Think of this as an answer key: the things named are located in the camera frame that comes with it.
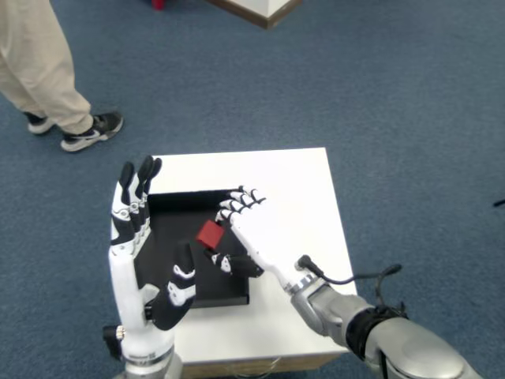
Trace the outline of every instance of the sneaker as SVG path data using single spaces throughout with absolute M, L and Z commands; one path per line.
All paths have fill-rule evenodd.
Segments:
M 24 115 L 28 119 L 28 130 L 33 134 L 44 134 L 54 126 L 54 123 L 48 117 L 38 117 L 34 114 L 25 112 Z
M 62 149 L 66 152 L 78 152 L 98 141 L 113 137 L 123 126 L 123 117 L 118 112 L 93 116 L 92 127 L 81 134 L 63 133 Z

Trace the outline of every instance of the robotic thumb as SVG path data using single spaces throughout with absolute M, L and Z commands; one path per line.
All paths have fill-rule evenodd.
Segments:
M 188 312 L 196 295 L 195 266 L 188 242 L 180 242 L 174 251 L 168 283 L 151 305 L 151 319 L 162 330 L 172 329 Z

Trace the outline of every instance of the black cable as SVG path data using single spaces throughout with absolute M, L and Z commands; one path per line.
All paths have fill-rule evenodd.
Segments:
M 355 280 L 361 280 L 361 279 L 377 279 L 376 281 L 376 298 L 377 302 L 379 305 L 383 306 L 384 305 L 384 299 L 382 296 L 382 292 L 380 290 L 380 286 L 382 285 L 382 281 L 384 280 L 385 277 L 389 275 L 393 275 L 397 272 L 399 272 L 402 269 L 402 265 L 392 265 L 383 270 L 382 272 L 372 272 L 368 274 L 356 274 L 355 276 L 351 276 L 349 279 L 346 280 L 333 280 L 331 278 L 328 278 L 327 276 L 324 275 L 323 270 L 321 270 L 317 265 L 312 262 L 312 259 L 308 255 L 302 256 L 298 262 L 297 262 L 297 267 L 299 268 L 307 268 L 316 276 L 320 277 L 321 279 L 326 280 L 328 283 L 331 284 L 336 284 L 338 286 L 342 286 L 343 284 L 348 284 L 351 283 Z

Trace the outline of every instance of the khaki pants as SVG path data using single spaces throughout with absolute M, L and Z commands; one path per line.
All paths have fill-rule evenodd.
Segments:
M 67 133 L 92 126 L 49 0 L 0 0 L 0 92 L 20 111 L 47 116 Z

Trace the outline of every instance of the white table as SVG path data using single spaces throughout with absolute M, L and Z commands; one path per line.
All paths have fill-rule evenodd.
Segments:
M 328 276 L 352 276 L 324 148 L 160 157 L 151 193 L 258 188 L 292 215 L 286 227 Z M 190 310 L 177 325 L 175 349 L 185 366 L 346 351 L 305 325 L 272 274 L 249 284 L 249 305 Z M 338 290 L 356 294 L 353 283 Z

